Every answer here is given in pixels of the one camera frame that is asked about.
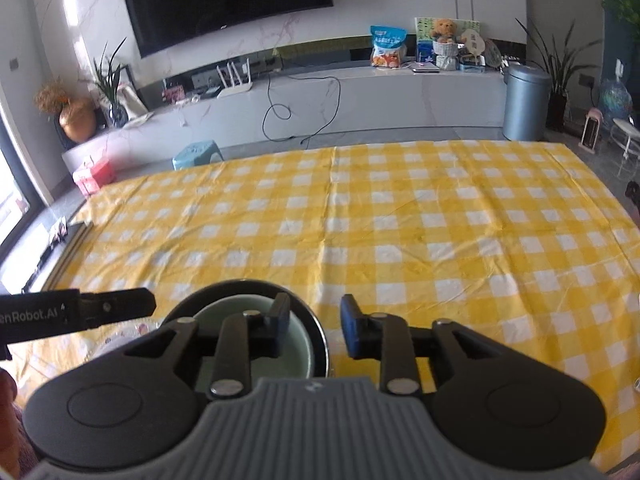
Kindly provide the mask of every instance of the person's hand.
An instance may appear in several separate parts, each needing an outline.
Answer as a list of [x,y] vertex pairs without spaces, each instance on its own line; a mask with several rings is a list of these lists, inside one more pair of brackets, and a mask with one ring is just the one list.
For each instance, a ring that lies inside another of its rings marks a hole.
[[14,478],[20,476],[20,442],[14,400],[18,387],[14,378],[0,368],[0,466]]

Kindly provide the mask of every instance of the screw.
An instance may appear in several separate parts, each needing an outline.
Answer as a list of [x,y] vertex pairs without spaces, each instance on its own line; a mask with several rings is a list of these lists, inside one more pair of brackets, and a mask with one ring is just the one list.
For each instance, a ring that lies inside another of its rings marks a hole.
[[411,395],[420,389],[420,384],[415,382],[413,379],[391,379],[386,384],[386,389],[395,395]]
[[243,388],[244,385],[235,379],[220,379],[211,385],[211,393],[218,397],[232,397]]

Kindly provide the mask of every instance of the globe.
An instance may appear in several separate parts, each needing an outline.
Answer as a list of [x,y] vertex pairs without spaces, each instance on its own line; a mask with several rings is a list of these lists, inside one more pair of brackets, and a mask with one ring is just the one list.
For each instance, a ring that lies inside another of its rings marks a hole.
[[613,126],[613,119],[628,121],[629,115],[633,112],[631,94],[622,83],[607,79],[600,87],[598,108],[602,112],[603,126],[610,130]]

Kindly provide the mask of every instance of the marble wall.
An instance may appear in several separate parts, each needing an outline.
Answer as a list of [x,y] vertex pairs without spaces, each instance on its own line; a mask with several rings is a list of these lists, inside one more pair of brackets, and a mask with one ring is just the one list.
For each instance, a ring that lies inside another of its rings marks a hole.
[[51,71],[79,91],[88,78],[88,60],[105,43],[129,63],[140,86],[199,66],[249,52],[304,41],[369,33],[374,24],[414,30],[414,16],[450,16],[482,22],[483,34],[526,42],[515,18],[526,19],[526,0],[334,0],[334,7],[273,16],[212,32],[140,58],[124,0],[34,0],[42,43]]

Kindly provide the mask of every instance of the gray floor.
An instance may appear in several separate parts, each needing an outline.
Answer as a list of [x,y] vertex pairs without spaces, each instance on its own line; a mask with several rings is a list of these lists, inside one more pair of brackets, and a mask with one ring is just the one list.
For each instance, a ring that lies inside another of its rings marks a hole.
[[[390,130],[364,130],[359,132],[345,132],[339,134],[319,134],[311,139],[304,137],[286,140],[284,142],[256,142],[243,146],[222,148],[226,160],[246,158],[249,156],[263,155],[291,150],[312,150],[327,146],[349,146],[353,144],[367,144],[372,142],[407,142],[409,140],[504,140],[501,128],[403,128]],[[620,160],[620,150],[606,141],[600,143],[598,153],[591,155],[578,147],[578,140],[566,134],[546,132],[545,140],[549,142],[562,142],[576,153],[603,181],[610,191],[620,200],[620,203],[628,212],[633,211],[633,205],[625,197],[626,183],[633,176],[628,171],[623,171],[618,176],[619,167],[614,163]],[[173,169],[170,160],[164,160],[121,171],[118,180],[127,180],[144,174],[160,173]],[[28,279],[42,251],[48,243],[50,227],[60,216],[66,216],[70,220],[78,208],[84,203],[84,197],[77,187],[70,188],[56,203],[43,211],[27,232],[20,238],[14,250],[8,255],[0,266],[0,292],[2,286],[6,291],[15,294],[20,291],[24,282]]]

